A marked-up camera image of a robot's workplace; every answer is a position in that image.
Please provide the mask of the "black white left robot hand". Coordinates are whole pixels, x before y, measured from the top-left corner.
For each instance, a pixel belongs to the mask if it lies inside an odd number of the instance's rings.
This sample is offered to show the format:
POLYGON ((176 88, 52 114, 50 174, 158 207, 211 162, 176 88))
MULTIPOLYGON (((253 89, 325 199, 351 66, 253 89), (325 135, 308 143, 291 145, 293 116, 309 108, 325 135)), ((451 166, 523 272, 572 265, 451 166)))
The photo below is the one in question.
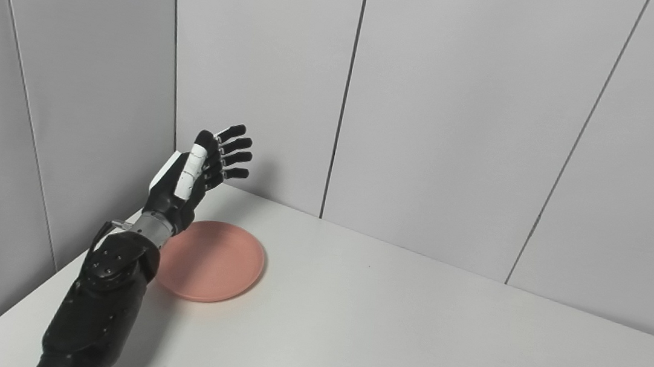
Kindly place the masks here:
POLYGON ((214 134, 202 130, 188 152, 177 152, 150 184, 148 198, 134 225, 155 241, 180 234, 195 219, 206 193, 231 179, 247 178, 240 164, 253 159, 252 139, 244 124, 214 134))

